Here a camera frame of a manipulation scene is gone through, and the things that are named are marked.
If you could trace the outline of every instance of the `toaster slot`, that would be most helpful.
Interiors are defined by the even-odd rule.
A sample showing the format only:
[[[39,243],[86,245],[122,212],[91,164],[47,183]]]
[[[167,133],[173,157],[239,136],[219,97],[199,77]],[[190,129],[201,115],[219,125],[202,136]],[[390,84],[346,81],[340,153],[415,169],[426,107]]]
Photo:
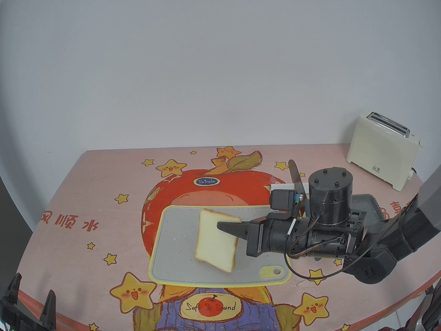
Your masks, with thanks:
[[[386,118],[384,115],[381,115],[376,112],[372,112],[371,114],[369,114],[367,116],[367,119],[403,137],[409,137],[409,134],[411,132],[404,125],[401,125],[396,121]]]

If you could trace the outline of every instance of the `toaster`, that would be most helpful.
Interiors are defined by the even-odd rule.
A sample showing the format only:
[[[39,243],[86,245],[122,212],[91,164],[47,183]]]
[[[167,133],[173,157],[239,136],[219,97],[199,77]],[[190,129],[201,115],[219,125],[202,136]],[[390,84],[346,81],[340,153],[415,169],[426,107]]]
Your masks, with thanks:
[[[354,163],[401,191],[408,179],[420,139],[409,128],[376,112],[357,120],[346,161]]]

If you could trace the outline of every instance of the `cutting board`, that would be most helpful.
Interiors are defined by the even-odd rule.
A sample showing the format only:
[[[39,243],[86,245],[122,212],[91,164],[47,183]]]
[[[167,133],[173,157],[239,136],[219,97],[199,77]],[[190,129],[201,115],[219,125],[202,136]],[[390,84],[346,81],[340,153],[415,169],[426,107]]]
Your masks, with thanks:
[[[162,212],[149,265],[149,276],[154,282],[234,288],[282,284],[290,278],[291,272],[282,254],[267,252],[259,257],[249,257],[243,239],[239,239],[232,272],[224,272],[207,262],[196,260],[199,213],[202,208],[237,216],[242,221],[266,216],[271,211],[269,206],[166,207]]]

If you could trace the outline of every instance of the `bread slice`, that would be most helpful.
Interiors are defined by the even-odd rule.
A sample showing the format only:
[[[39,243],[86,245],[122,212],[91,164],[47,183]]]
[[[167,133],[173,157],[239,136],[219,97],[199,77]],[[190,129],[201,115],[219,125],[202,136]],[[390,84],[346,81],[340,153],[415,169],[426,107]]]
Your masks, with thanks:
[[[229,214],[207,210],[201,210],[199,214],[198,244],[195,258],[200,261],[211,263],[213,266],[225,272],[231,272],[234,268],[234,255],[238,238],[218,229],[218,222],[241,222],[239,217]]]

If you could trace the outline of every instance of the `cartoon apple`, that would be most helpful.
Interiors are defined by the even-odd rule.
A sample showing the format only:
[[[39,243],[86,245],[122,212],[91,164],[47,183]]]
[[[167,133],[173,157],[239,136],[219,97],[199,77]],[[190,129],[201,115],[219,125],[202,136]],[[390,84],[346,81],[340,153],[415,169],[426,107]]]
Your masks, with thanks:
[[[147,253],[152,254],[164,208],[269,205],[269,189],[275,183],[284,181],[256,170],[213,175],[206,169],[193,169],[166,177],[150,191],[142,209],[141,233]]]
[[[213,298],[206,297],[198,303],[198,311],[205,317],[215,317],[223,311],[223,304],[217,295],[213,294]]]

